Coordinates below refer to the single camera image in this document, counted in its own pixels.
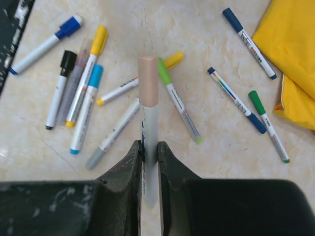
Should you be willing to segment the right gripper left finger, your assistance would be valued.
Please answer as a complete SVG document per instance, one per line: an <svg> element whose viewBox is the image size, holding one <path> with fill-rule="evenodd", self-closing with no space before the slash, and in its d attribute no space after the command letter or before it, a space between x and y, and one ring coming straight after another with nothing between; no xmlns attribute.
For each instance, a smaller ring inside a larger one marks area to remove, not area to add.
<svg viewBox="0 0 315 236"><path fill-rule="evenodd" d="M3 236L138 236L142 148L93 180L0 184Z"/></svg>

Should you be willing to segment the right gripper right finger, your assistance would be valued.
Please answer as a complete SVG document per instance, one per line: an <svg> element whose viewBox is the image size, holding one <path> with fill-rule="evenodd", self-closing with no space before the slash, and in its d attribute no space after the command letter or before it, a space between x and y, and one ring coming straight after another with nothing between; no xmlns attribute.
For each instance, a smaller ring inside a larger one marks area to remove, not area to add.
<svg viewBox="0 0 315 236"><path fill-rule="evenodd" d="M314 235L314 212L294 182L201 178L166 142L157 151L162 235Z"/></svg>

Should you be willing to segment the beige cap marker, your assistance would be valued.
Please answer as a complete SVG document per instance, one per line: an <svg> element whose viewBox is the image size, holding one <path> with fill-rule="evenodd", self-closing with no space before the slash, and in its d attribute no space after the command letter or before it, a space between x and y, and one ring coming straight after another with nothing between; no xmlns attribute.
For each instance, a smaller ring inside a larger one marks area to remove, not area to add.
<svg viewBox="0 0 315 236"><path fill-rule="evenodd" d="M158 57L138 58L141 121L142 194L148 208L158 200Z"/></svg>

